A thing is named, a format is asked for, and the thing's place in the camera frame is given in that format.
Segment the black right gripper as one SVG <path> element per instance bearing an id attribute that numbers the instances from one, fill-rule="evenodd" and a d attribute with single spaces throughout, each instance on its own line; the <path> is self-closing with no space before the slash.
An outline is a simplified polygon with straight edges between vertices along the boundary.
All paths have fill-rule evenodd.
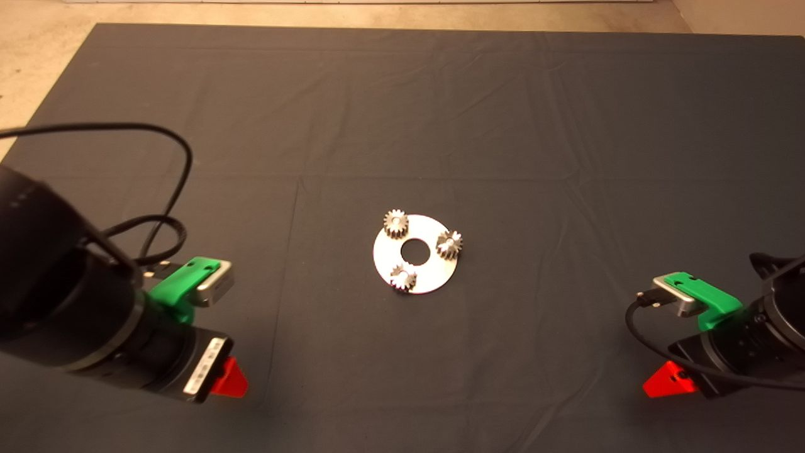
<path id="1" fill-rule="evenodd" d="M 670 353 L 702 367 L 745 378 L 787 380 L 787 319 L 782 315 L 699 315 L 699 333 L 679 339 Z M 642 384 L 649 398 L 699 391 L 687 371 L 666 361 Z"/>

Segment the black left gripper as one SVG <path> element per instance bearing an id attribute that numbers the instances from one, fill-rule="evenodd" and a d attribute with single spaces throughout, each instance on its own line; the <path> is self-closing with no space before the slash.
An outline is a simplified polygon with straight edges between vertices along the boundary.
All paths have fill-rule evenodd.
<path id="1" fill-rule="evenodd" d="M 211 394 L 244 398 L 249 381 L 230 356 L 233 348 L 226 333 L 149 311 L 117 350 L 117 385 L 194 404 Z"/>

